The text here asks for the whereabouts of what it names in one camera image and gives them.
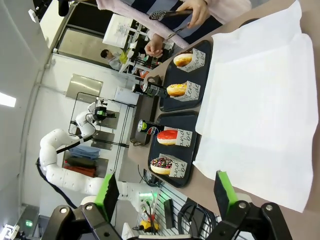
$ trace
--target person in background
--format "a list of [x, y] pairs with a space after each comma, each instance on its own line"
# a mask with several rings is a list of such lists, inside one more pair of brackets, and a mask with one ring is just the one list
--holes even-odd
[[104, 49], [100, 53], [100, 56], [103, 59], [108, 60], [108, 64], [114, 69], [119, 71], [121, 69], [122, 64], [125, 64], [127, 61], [127, 56], [125, 53], [121, 50], [116, 51], [114, 53], [111, 53], [110, 50]]
[[[169, 41], [183, 49], [252, 7], [250, 0], [96, 0], [96, 3], [100, 10], [134, 19], [148, 28], [150, 41], [144, 49], [156, 58], [162, 56], [164, 40], [181, 27], [188, 25]], [[150, 13], [160, 10], [193, 13], [161, 21], [149, 19]]]

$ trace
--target white ceiling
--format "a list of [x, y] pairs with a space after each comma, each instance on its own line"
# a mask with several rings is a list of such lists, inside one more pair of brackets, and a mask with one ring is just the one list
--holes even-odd
[[35, 80], [49, 55], [30, 8], [32, 0], [0, 0], [0, 92], [16, 98], [15, 107], [0, 105], [1, 227], [18, 217], [22, 132]]

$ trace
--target glazed donut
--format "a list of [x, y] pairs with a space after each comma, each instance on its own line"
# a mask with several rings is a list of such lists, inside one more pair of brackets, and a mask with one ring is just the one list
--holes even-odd
[[169, 175], [172, 168], [172, 160], [165, 157], [157, 157], [151, 161], [150, 167], [156, 174]]
[[177, 67], [184, 67], [192, 61], [192, 53], [182, 53], [173, 59], [173, 63]]
[[172, 97], [181, 97], [185, 95], [187, 90], [187, 83], [172, 84], [166, 88], [167, 93]]
[[177, 141], [177, 130], [165, 130], [158, 133], [156, 139], [158, 143], [163, 145], [175, 145]]

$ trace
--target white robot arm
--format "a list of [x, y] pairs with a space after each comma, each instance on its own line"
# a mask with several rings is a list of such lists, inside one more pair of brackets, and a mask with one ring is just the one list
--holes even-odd
[[107, 117], [114, 117], [108, 115], [104, 105], [107, 105], [104, 103], [104, 99], [97, 97], [97, 101], [89, 105], [88, 111], [81, 112], [76, 117], [75, 122], [81, 131], [81, 135], [70, 136], [61, 129], [55, 129], [41, 139], [40, 165], [46, 171], [45, 175], [50, 183], [83, 194], [98, 194], [104, 179], [89, 177], [58, 166], [57, 149], [63, 145], [69, 146], [85, 141], [96, 132], [94, 122], [99, 122]]

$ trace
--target pink sleeve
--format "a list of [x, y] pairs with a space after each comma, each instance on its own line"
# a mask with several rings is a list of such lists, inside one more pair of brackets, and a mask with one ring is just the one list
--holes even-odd
[[206, 1], [206, 3], [208, 4], [208, 5], [210, 5], [211, 4], [211, 2], [212, 2], [212, 0], [204, 0], [204, 1]]
[[222, 24], [250, 11], [251, 8], [250, 0], [211, 0], [208, 4], [210, 14]]
[[[148, 37], [152, 38], [154, 34], [158, 34], [164, 39], [168, 37], [173, 31], [163, 25], [161, 22], [156, 20], [150, 20], [148, 15], [134, 9], [133, 7], [125, 4], [121, 0], [96, 0], [98, 8], [100, 10], [109, 10], [115, 14], [125, 16], [136, 20], [138, 23], [144, 25], [150, 31]], [[172, 42], [177, 44], [180, 48], [186, 48], [189, 44], [183, 40], [180, 36], [175, 35], [170, 39]]]

